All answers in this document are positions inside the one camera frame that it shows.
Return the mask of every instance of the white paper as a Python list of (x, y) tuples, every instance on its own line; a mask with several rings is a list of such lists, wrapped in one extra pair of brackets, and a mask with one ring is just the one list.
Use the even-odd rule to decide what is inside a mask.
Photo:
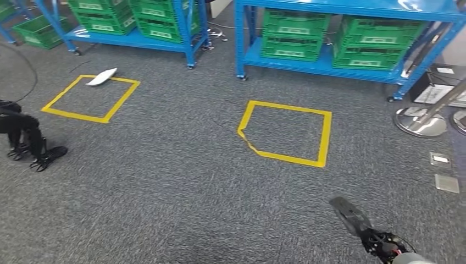
[(99, 75), (97, 75), (94, 79), (92, 79), (92, 81), (88, 82), (86, 85), (90, 85), (90, 86), (100, 85), (104, 83), (106, 80), (110, 79), (116, 72), (117, 72), (117, 68), (105, 70), (99, 73)]
[(437, 68), (439, 73), (449, 73), (449, 74), (454, 74), (453, 69), (450, 68)]
[(450, 163), (448, 158), (439, 157), (439, 156), (434, 156), (434, 161), (443, 162), (443, 163)]

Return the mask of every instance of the shelf frame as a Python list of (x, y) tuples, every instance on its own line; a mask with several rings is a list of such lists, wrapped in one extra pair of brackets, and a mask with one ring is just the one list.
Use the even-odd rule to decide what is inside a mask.
[(161, 41), (154, 38), (144, 37), (141, 35), (137, 28), (133, 29), (126, 36), (88, 32), (81, 25), (69, 32), (65, 32), (62, 29), (58, 19), (59, 10), (57, 7), (57, 0), (52, 0), (52, 12), (50, 12), (47, 6), (44, 4), (44, 0), (36, 0), (36, 4), (37, 7), (41, 10), (42, 14), (55, 28), (56, 32), (66, 44), (68, 51), (70, 52), (74, 52), (78, 55), (81, 54), (78, 48), (73, 44), (73, 40), (137, 48), (149, 48), (152, 50), (183, 52), (186, 56), (186, 65), (189, 68), (193, 68), (196, 65), (196, 51), (200, 47), (208, 47), (210, 45), (207, 33), (206, 5), (204, 1), (198, 1), (199, 18), (201, 20), (201, 32), (195, 36), (191, 36), (190, 31), (193, 18), (194, 0), (189, 1), (189, 12), (187, 17), (185, 17), (183, 14), (181, 0), (172, 1), (174, 2), (173, 6), (175, 9), (177, 24), (183, 40), (182, 43), (173, 43), (170, 41)]
[[(428, 67), (441, 54), (444, 48), (457, 36), (466, 24), (466, 14), (461, 12), (451, 0), (438, 0), (431, 4), (429, 0), (418, 0), (419, 7), (429, 7), (426, 10), (414, 10), (399, 4), (387, 3), (386, 1), (366, 1), (366, 0), (236, 0), (236, 76), (242, 80), (246, 79), (245, 65), (266, 67), (273, 69), (292, 70), (312, 74), (329, 75), (343, 78), (359, 79), (366, 81), (376, 81), (380, 83), (399, 85), (398, 90), (392, 95), (392, 99), (401, 100), (411, 87), (426, 72)], [(270, 59), (260, 57), (260, 42), (256, 36), (257, 8), (279, 8), (297, 11), (364, 15), (370, 17), (413, 19), (430, 21), (424, 32), (408, 50), (404, 59), (392, 71), (384, 74), (378, 70), (353, 70), (353, 69), (333, 69), (328, 56), (328, 47), (323, 47), (321, 57), (315, 63), (304, 63), (287, 59)], [(249, 39), (245, 40), (245, 30), (243, 30), (243, 18), (246, 18), (249, 27)], [(440, 21), (440, 25), (433, 29), (434, 22)], [(446, 33), (437, 41), (436, 45), (424, 57), (422, 62), (409, 74), (403, 69), (406, 60), (415, 50), (430, 41), (431, 37), (447, 28)]]

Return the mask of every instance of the metal stand base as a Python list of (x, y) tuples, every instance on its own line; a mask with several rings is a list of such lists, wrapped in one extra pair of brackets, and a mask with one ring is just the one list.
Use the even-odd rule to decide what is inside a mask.
[(461, 134), (466, 135), (466, 110), (461, 110), (452, 115), (452, 126)]
[(414, 112), (411, 108), (400, 109), (393, 116), (393, 121), (404, 132), (419, 138), (434, 138), (443, 134), (447, 130), (447, 122), (441, 115), (436, 114), (425, 124), (419, 124), (418, 121), (425, 111), (426, 109)]

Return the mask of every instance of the black cable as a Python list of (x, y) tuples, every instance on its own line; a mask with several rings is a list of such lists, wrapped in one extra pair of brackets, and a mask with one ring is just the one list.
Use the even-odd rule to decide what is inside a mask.
[(16, 55), (18, 55), (19, 57), (21, 57), (27, 64), (27, 66), (29, 67), (29, 69), (31, 69), (32, 71), (32, 74), (34, 75), (34, 84), (32, 85), (31, 89), (29, 90), (29, 92), (27, 92), (23, 97), (19, 98), (18, 100), (16, 101), (11, 101), (10, 103), (7, 103), (7, 104), (4, 104), (4, 105), (1, 105), (2, 107), (4, 106), (9, 106), (9, 105), (13, 105), (15, 103), (18, 103), (19, 101), (23, 100), (24, 98), (26, 98), (30, 93), (32, 93), (32, 91), (36, 88), (37, 86), (37, 83), (39, 82), (39, 78), (37, 76), (37, 71), (34, 69), (34, 67), (32, 66), (31, 62), (28, 60), (28, 58), (26, 58), (26, 56), (24, 56), (20, 51), (17, 51), (3, 43), (0, 43), (0, 46), (8, 49), (8, 50), (11, 50), (13, 51), (14, 53), (16, 53)]
[(428, 73), (431, 73), (433, 76), (435, 77), (442, 77), (442, 78), (448, 78), (448, 79), (453, 79), (453, 80), (457, 80), (457, 81), (461, 81), (460, 79), (457, 79), (457, 78), (453, 78), (453, 77), (448, 77), (448, 76), (445, 76), (445, 75), (440, 75), (438, 73), (434, 73), (433, 71), (428, 71)]

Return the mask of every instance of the black wire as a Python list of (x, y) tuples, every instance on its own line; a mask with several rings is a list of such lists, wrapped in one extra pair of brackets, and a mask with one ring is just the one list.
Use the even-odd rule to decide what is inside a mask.
[(24, 56), (20, 51), (17, 51), (3, 43), (0, 43), (0, 46), (8, 49), (8, 50), (11, 50), (13, 51), (14, 53), (16, 53), (16, 55), (18, 55), (19, 57), (21, 57), (27, 64), (27, 66), (29, 67), (29, 69), (31, 69), (32, 71), (32, 74), (34, 75), (34, 84), (32, 85), (31, 89), (29, 90), (29, 92), (27, 92), (23, 97), (19, 98), (18, 100), (16, 101), (11, 101), (7, 104), (3, 104), (1, 105), (2, 107), (5, 107), (5, 106), (10, 106), (10, 105), (13, 105), (15, 103), (18, 103), (19, 101), (23, 100), (24, 98), (26, 98), (30, 93), (32, 93), (32, 91), (36, 88), (37, 86), (37, 83), (39, 82), (39, 77), (37, 76), (37, 71), (36, 69), (34, 69), (34, 67), (32, 66), (31, 62), (26, 58), (26, 56)]
[(457, 79), (457, 78), (453, 78), (453, 77), (448, 77), (448, 76), (445, 76), (445, 75), (440, 75), (438, 73), (434, 73), (433, 71), (428, 71), (428, 73), (431, 73), (433, 76), (435, 77), (443, 77), (443, 78), (448, 78), (448, 79), (453, 79), (453, 80), (457, 80), (457, 81), (461, 81), (460, 79)]
[(78, 65), (77, 65), (76, 67), (74, 67), (69, 73), (73, 72), (73, 70), (79, 68), (81, 65), (86, 64), (86, 63), (88, 63), (88, 62), (91, 62), (91, 61), (88, 60), (87, 62), (83, 62), (83, 63), (78, 64)]

